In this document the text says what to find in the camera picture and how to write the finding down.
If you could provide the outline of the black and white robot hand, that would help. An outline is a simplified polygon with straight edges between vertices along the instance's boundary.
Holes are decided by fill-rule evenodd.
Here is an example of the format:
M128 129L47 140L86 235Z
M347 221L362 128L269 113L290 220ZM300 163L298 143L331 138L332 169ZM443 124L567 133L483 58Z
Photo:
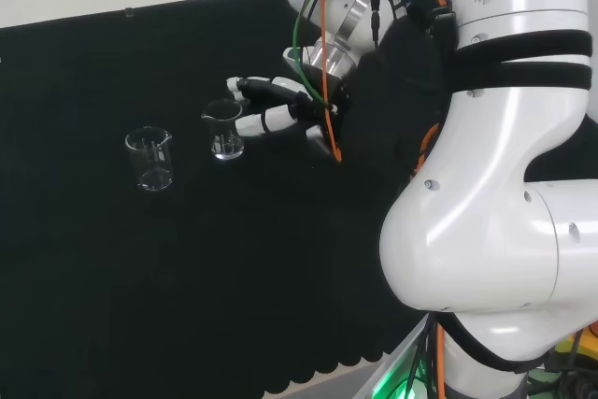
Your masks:
M262 137L306 128L307 141L337 162L342 161L341 124L349 109L349 75L357 68L352 56L336 44L321 42L299 49L288 48L283 57L299 64L298 81L275 77L232 77L227 90L243 108L235 120L243 137Z

